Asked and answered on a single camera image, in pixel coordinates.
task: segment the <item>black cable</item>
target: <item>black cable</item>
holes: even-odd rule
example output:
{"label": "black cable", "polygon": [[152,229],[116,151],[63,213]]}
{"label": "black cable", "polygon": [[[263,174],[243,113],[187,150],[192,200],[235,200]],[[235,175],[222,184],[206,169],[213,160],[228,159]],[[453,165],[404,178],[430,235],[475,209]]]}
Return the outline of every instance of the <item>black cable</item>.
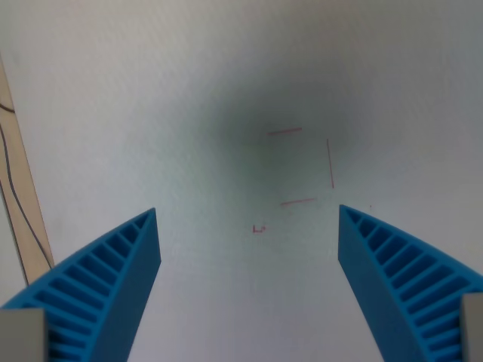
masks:
{"label": "black cable", "polygon": [[23,279],[25,281],[25,284],[27,286],[29,286],[29,279],[27,279],[27,273],[25,271],[25,266],[23,266],[22,254],[20,253],[20,249],[18,247],[17,237],[15,236],[15,232],[14,232],[14,224],[12,224],[12,218],[10,216],[10,211],[8,209],[8,205],[7,205],[7,201],[6,201],[7,199],[5,198],[5,193],[3,192],[2,181],[0,181],[0,191],[2,191],[2,197],[3,197],[3,200],[4,200],[5,209],[7,209],[8,223],[10,224],[10,230],[12,231],[12,235],[14,237],[15,249],[17,250],[18,258],[20,259],[20,267],[22,268]]}
{"label": "black cable", "polygon": [[12,108],[5,107],[3,104],[0,103],[0,108],[9,113],[15,113]]}
{"label": "black cable", "polygon": [[37,234],[33,231],[33,228],[30,225],[29,219],[27,219],[27,216],[26,216],[25,212],[23,211],[23,207],[22,207],[22,204],[20,203],[20,200],[18,199],[17,193],[15,192],[14,182],[12,181],[12,175],[11,175],[11,171],[10,171],[10,161],[8,160],[7,141],[5,140],[5,135],[3,133],[2,124],[0,124],[0,133],[2,134],[3,148],[4,148],[4,151],[5,151],[5,162],[7,163],[8,182],[10,183],[10,188],[12,190],[12,194],[14,194],[15,201],[17,202],[17,205],[20,208],[20,211],[22,212],[23,218],[25,219],[27,225],[29,226],[29,229],[32,232],[32,235],[33,235],[35,241],[37,242],[37,245],[40,248],[40,251],[44,255],[44,258],[47,261],[48,267],[50,269],[52,269],[51,262],[49,262],[49,260],[47,258],[47,254],[45,253],[45,250],[44,250],[42,244],[40,244],[40,240],[37,238]]}

